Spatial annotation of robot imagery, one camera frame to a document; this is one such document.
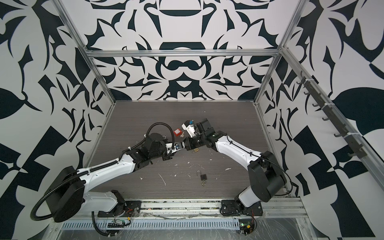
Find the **red padlock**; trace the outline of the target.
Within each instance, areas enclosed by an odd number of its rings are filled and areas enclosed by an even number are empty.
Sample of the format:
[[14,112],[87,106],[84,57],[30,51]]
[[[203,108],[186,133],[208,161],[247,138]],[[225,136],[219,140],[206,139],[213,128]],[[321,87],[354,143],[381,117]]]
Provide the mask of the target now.
[[181,138],[183,138],[183,137],[184,137],[184,131],[181,130],[181,129],[176,129],[176,130],[174,130],[174,135],[175,135],[176,137],[181,137]]

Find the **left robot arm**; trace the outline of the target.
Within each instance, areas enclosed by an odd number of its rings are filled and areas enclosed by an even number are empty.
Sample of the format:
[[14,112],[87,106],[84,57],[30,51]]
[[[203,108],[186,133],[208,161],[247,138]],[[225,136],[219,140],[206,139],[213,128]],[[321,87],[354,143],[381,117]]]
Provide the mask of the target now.
[[166,123],[154,123],[139,143],[123,150],[116,159],[88,168],[76,170],[67,167],[62,170],[33,206],[30,218],[36,222],[52,218],[60,223],[79,212],[119,214],[124,211],[125,200],[118,191],[97,193],[93,189],[117,177],[136,172],[154,159],[170,160],[177,151],[190,148],[187,140],[176,142],[174,134],[168,140],[161,134],[153,133],[152,129],[156,126],[170,128]]

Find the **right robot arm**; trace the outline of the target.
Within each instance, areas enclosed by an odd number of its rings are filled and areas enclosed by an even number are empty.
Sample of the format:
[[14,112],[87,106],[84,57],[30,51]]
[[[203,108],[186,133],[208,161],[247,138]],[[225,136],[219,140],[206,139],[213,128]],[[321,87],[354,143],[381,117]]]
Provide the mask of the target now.
[[184,139],[187,150],[206,146],[230,157],[248,171],[250,186],[237,196],[242,207],[268,202],[286,186],[285,171],[271,152],[261,153],[245,147],[228,134],[215,131],[207,119],[200,123],[186,121],[182,129],[189,135]]

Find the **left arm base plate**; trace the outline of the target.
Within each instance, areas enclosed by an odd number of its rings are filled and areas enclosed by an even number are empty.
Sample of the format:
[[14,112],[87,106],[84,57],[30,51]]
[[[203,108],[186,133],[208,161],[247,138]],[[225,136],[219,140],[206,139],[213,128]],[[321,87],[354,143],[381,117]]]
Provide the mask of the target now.
[[139,214],[141,211],[141,201],[126,201],[118,203],[110,212],[99,211],[97,217],[99,218],[119,218],[119,217],[132,217]]

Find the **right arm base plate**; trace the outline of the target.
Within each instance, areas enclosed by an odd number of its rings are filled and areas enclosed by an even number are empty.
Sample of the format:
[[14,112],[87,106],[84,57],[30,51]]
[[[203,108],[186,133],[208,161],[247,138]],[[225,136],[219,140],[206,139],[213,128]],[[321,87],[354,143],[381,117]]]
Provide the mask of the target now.
[[261,202],[256,202],[250,207],[245,207],[239,200],[222,200],[220,213],[223,216],[262,216]]

